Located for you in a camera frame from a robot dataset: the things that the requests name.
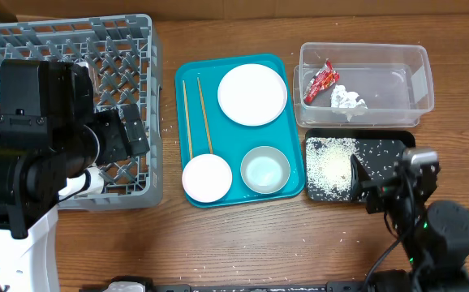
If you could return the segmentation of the white rice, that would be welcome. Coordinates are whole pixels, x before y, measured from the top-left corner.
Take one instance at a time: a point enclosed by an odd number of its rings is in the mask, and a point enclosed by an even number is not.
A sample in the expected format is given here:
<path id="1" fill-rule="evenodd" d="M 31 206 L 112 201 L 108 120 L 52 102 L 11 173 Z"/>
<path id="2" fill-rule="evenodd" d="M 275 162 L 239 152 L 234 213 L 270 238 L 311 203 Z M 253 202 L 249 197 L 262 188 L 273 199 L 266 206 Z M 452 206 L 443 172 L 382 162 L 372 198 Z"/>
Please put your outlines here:
<path id="1" fill-rule="evenodd" d="M 310 137 L 306 140 L 308 197 L 315 201 L 350 200 L 351 162 L 355 154 L 371 179 L 394 174 L 394 162 L 402 156 L 400 140 Z"/>

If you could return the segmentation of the white paper cup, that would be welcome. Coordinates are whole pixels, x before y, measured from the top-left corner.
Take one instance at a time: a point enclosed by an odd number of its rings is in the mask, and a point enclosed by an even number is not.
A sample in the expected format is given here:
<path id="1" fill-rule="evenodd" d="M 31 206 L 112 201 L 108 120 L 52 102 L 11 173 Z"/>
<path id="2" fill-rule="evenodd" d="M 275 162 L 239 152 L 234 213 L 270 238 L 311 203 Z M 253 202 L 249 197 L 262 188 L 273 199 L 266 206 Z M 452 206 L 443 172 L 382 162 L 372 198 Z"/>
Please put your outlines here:
<path id="1" fill-rule="evenodd" d="M 58 192 L 60 200 L 70 195 L 100 194 L 104 188 L 104 178 L 97 167 L 87 168 L 79 177 L 68 178 L 66 186 Z"/>

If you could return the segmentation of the white tissue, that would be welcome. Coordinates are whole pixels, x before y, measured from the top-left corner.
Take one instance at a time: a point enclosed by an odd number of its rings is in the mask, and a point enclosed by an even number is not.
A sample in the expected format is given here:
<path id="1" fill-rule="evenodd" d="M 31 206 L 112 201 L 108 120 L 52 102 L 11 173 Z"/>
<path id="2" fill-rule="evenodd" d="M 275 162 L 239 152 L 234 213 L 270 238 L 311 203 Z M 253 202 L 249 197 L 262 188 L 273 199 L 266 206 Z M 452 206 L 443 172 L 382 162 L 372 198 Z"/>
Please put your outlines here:
<path id="1" fill-rule="evenodd" d="M 342 114 L 346 115 L 348 122 L 354 116 L 363 115 L 368 109 L 365 100 L 360 98 L 357 92 L 348 92 L 344 85 L 334 87 L 330 97 L 330 106 L 343 109 Z"/>

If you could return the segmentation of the grey-green bowl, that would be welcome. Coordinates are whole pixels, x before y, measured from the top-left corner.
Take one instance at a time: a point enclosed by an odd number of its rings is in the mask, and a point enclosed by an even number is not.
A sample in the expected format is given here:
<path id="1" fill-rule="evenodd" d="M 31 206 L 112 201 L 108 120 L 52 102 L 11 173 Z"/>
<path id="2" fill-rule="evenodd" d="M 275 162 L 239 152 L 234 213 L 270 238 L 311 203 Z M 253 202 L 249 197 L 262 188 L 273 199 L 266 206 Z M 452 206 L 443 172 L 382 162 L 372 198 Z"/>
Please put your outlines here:
<path id="1" fill-rule="evenodd" d="M 250 190 L 269 195 L 280 191 L 286 185 L 291 167 L 285 154 L 279 149 L 259 146 L 243 157 L 240 173 Z"/>

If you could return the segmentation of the red snack wrapper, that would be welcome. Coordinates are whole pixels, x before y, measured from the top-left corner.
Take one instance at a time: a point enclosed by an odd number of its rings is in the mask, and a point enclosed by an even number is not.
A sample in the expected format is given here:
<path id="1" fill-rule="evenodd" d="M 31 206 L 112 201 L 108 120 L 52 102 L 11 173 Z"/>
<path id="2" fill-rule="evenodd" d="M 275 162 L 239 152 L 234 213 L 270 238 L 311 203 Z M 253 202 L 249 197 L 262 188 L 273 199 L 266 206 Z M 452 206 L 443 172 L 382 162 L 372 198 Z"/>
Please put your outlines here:
<path id="1" fill-rule="evenodd" d="M 339 79 L 340 75 L 334 70 L 330 60 L 326 59 L 325 65 L 310 79 L 303 95 L 303 102 L 310 105 L 320 92 L 330 88 Z"/>

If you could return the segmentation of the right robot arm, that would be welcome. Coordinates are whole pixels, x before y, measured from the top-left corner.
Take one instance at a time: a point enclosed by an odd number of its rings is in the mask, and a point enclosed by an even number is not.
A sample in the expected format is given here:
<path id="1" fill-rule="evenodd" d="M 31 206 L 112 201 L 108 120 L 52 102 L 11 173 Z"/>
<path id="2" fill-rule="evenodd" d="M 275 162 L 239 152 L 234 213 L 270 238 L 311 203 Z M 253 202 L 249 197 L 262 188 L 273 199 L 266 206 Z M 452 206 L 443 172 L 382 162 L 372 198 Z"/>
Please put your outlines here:
<path id="1" fill-rule="evenodd" d="M 408 148 L 390 178 L 373 180 L 351 156 L 351 200 L 365 200 L 368 213 L 380 213 L 402 246 L 411 271 L 380 272 L 388 251 L 371 267 L 362 291 L 469 291 L 469 209 L 452 200 L 427 204 L 437 189 L 437 152 Z"/>

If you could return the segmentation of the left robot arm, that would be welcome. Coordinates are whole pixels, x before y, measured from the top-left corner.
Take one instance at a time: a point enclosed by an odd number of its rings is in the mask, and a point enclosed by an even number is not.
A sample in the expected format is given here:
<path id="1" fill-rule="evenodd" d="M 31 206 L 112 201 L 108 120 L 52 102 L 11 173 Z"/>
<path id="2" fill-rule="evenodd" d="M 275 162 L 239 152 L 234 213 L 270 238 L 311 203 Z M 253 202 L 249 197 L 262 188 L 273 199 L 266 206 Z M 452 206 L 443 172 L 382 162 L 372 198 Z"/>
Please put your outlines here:
<path id="1" fill-rule="evenodd" d="M 135 104 L 98 111 L 89 69 L 0 65 L 0 291 L 57 291 L 61 202 L 99 187 L 101 165 L 150 149 Z"/>

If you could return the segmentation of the grey dishwasher rack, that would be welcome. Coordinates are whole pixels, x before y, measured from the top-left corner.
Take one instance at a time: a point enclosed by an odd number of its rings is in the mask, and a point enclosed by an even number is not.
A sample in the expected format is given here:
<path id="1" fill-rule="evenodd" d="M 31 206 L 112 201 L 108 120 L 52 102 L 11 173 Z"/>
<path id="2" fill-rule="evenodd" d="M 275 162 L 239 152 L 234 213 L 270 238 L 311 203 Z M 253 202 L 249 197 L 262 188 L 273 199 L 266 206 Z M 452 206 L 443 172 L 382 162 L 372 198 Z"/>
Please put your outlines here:
<path id="1" fill-rule="evenodd" d="M 162 44 L 148 15 L 0 24 L 0 63 L 8 58 L 86 62 L 98 73 L 96 110 L 123 110 L 130 104 L 139 109 L 149 151 L 101 166 L 103 189 L 72 197 L 61 209 L 149 208 L 161 202 Z"/>

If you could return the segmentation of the black tray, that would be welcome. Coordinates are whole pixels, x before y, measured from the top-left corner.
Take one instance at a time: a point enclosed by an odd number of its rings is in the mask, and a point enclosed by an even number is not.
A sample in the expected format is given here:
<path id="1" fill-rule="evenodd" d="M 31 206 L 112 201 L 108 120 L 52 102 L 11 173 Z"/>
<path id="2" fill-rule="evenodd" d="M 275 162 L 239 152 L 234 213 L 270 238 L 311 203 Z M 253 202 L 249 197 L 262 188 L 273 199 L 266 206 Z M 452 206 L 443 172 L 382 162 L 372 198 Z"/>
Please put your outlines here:
<path id="1" fill-rule="evenodd" d="M 305 135 L 306 190 L 316 202 L 351 200 L 351 156 L 373 180 L 394 174 L 394 162 L 415 147 L 408 131 L 311 129 Z"/>

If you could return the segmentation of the small pink plate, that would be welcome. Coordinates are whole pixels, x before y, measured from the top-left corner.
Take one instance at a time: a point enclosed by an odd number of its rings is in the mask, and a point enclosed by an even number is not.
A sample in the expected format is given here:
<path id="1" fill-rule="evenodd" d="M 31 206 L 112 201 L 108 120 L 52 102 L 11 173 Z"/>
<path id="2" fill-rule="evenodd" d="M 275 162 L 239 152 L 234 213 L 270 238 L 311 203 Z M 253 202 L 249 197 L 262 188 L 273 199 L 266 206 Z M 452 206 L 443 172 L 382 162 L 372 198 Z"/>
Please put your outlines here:
<path id="1" fill-rule="evenodd" d="M 214 154 L 194 157 L 183 169 L 183 189 L 200 203 L 220 200 L 230 190 L 232 182 L 230 166 L 223 158 Z"/>

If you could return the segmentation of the clear plastic bin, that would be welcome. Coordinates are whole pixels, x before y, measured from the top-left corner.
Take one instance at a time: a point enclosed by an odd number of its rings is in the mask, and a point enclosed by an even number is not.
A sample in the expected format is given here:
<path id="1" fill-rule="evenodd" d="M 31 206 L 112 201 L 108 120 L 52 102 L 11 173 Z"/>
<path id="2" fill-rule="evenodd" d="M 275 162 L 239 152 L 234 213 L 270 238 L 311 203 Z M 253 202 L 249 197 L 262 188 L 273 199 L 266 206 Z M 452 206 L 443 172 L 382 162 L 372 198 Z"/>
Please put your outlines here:
<path id="1" fill-rule="evenodd" d="M 306 105 L 306 87 L 326 59 L 340 79 Z M 336 85 L 365 100 L 363 115 L 348 122 L 343 109 L 330 106 Z M 303 128 L 414 127 L 435 106 L 427 50 L 421 45 L 307 42 L 294 71 L 293 99 L 296 122 Z"/>

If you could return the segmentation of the teal plastic tray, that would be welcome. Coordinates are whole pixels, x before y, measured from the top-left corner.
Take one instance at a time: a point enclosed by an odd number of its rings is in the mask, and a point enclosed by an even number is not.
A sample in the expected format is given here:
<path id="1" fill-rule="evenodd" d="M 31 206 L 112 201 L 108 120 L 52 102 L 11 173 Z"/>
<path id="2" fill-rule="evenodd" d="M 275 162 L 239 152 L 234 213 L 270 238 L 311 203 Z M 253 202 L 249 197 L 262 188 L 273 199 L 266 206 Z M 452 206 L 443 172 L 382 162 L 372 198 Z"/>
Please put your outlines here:
<path id="1" fill-rule="evenodd" d="M 188 62 L 182 65 L 175 73 L 175 100 L 182 165 L 186 165 L 190 161 L 183 102 L 183 80 L 185 80 L 187 88 L 193 157 L 209 152 L 197 86 L 196 78 L 198 76 L 200 77 L 207 110 L 213 153 L 222 157 L 227 162 L 233 174 L 230 190 L 218 201 L 207 204 L 200 203 L 186 195 L 187 200 L 197 208 L 214 208 L 291 198 L 297 196 L 304 188 L 306 175 L 292 101 L 287 101 L 285 109 L 278 118 L 260 127 L 246 127 L 230 120 L 222 112 L 218 104 L 217 87 L 222 77 L 229 70 L 249 63 L 270 67 L 283 79 L 286 79 L 284 63 L 274 54 L 253 54 Z M 258 194 L 250 190 L 243 182 L 240 173 L 243 157 L 250 150 L 259 146 L 270 146 L 279 149 L 285 154 L 291 167 L 290 177 L 286 185 L 280 191 L 269 195 Z"/>

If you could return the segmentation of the large white plate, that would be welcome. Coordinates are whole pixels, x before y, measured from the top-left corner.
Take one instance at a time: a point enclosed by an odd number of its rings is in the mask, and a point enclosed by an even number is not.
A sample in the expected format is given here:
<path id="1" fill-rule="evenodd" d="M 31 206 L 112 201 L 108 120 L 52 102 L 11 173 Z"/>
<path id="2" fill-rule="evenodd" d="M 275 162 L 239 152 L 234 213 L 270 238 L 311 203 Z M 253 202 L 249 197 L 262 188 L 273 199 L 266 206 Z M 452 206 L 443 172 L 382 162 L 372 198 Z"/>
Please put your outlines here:
<path id="1" fill-rule="evenodd" d="M 268 124 L 285 109 L 288 93 L 283 78 L 270 67 L 249 63 L 228 71 L 217 89 L 222 112 L 248 127 Z"/>

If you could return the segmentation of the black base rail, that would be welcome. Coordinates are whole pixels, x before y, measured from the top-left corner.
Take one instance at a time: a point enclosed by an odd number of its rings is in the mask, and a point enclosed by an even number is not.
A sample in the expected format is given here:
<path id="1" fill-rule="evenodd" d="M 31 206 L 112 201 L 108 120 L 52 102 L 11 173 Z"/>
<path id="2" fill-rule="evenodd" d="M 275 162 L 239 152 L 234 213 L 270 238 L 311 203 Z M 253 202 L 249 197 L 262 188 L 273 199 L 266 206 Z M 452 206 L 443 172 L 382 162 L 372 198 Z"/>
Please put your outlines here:
<path id="1" fill-rule="evenodd" d="M 147 291 L 147 292 L 358 292 L 361 281 L 329 281 L 318 285 L 274 286 L 194 286 L 188 284 L 155 285 L 148 277 L 116 277 L 106 286 L 84 286 L 79 292 Z"/>

